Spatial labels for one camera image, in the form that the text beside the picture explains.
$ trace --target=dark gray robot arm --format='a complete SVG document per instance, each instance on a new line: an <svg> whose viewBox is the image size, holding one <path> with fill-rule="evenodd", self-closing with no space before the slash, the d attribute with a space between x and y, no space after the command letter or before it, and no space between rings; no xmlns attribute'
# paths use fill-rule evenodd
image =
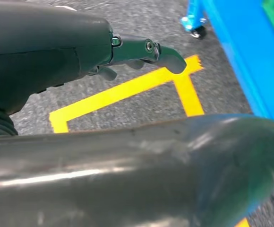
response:
<svg viewBox="0 0 274 227"><path fill-rule="evenodd" d="M0 110L20 111L48 87L85 75L114 79L107 68L144 62L174 73L186 67L177 51L150 39L114 34L105 19L57 7L0 2Z"/></svg>

